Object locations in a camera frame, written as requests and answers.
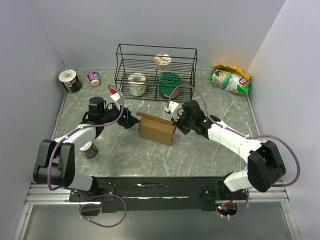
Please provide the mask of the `brown cardboard box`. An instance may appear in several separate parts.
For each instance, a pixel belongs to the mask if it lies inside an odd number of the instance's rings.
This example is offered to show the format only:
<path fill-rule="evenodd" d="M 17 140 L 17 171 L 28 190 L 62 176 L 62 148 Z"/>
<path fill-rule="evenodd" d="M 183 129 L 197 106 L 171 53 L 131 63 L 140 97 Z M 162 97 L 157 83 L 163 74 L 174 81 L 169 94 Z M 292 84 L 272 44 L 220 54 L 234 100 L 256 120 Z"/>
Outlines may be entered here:
<path fill-rule="evenodd" d="M 141 117 L 138 124 L 138 135 L 148 140 L 171 146 L 176 134 L 176 127 L 171 121 L 143 112 L 137 112 Z"/>

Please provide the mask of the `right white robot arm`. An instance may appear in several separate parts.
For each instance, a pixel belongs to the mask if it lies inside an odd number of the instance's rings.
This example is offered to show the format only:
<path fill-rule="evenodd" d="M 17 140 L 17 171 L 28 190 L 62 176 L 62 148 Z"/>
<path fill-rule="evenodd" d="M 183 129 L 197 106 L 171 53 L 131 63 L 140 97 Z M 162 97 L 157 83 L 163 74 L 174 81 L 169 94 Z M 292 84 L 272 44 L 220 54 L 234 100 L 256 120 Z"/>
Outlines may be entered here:
<path fill-rule="evenodd" d="M 165 112 L 184 135 L 194 131 L 237 154 L 247 164 L 245 170 L 225 175 L 218 193 L 230 199 L 236 191 L 255 189 L 265 193 L 287 172 L 277 145 L 270 140 L 251 139 L 229 127 L 220 118 L 205 113 L 196 100 L 183 104 L 170 101 Z"/>

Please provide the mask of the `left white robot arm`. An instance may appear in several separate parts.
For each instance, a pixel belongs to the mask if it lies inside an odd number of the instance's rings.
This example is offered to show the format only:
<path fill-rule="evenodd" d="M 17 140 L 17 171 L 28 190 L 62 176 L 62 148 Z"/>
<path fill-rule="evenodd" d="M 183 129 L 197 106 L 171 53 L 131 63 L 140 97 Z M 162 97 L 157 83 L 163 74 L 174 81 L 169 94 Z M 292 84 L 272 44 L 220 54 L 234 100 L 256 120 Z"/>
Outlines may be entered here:
<path fill-rule="evenodd" d="M 112 102 L 102 97 L 92 97 L 88 111 L 82 117 L 76 129 L 54 140 L 43 140 L 38 149 L 33 170 L 33 180 L 38 184 L 47 184 L 48 188 L 73 189 L 81 192 L 87 201 L 94 201 L 99 195 L 96 177 L 77 172 L 75 158 L 85 144 L 100 136 L 105 126 L 117 123 L 129 129 L 139 123 L 131 111 L 116 93 Z"/>

